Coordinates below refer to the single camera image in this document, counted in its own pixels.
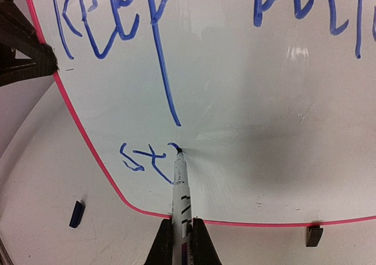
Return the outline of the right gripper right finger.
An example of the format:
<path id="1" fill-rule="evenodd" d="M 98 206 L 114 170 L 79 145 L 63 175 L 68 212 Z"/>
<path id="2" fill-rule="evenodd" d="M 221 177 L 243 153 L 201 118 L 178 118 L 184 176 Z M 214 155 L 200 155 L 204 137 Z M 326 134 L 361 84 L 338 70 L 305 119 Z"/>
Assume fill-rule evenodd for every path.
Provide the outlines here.
<path id="1" fill-rule="evenodd" d="M 193 219 L 193 260 L 199 265 L 222 265 L 204 221 Z"/>

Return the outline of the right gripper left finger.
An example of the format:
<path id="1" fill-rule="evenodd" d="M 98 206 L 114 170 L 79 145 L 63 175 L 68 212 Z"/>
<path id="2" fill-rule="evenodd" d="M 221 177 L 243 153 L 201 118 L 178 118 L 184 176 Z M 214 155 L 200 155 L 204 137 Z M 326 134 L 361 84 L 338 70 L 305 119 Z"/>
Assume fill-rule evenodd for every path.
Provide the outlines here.
<path id="1" fill-rule="evenodd" d="M 171 219 L 163 219 L 144 265 L 172 265 L 173 225 Z"/>

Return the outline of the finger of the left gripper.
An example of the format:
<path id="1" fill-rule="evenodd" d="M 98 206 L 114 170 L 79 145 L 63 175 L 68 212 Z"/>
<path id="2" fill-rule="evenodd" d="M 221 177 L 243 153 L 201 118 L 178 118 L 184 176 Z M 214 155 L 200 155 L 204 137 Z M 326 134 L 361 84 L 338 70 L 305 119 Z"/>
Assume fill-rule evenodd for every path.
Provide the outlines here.
<path id="1" fill-rule="evenodd" d="M 35 62 L 32 59 L 13 59 L 1 64 L 1 86 L 50 76 L 58 70 L 55 62 Z"/>
<path id="2" fill-rule="evenodd" d="M 39 41 L 36 29 L 14 0 L 1 0 L 1 59 L 12 59 L 20 51 L 34 58 L 55 59 L 52 48 Z"/>

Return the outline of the whiteboard marker white blue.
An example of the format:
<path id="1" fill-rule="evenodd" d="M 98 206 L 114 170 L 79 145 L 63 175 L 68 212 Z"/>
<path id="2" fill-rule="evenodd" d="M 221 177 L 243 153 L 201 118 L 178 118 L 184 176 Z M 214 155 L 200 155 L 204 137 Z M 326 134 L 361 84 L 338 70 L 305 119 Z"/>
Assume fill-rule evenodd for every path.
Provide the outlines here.
<path id="1" fill-rule="evenodd" d="M 192 203 L 187 163 L 181 148 L 177 148 L 173 182 L 173 264 L 193 264 Z"/>

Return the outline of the pink framed whiteboard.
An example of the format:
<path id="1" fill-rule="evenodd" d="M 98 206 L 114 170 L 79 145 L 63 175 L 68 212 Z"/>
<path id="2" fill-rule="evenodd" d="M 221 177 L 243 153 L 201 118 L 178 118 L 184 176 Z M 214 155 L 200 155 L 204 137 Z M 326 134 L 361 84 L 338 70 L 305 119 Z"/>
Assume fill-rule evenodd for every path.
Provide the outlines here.
<path id="1" fill-rule="evenodd" d="M 27 0 L 119 197 L 220 224 L 375 218 L 375 0 Z"/>

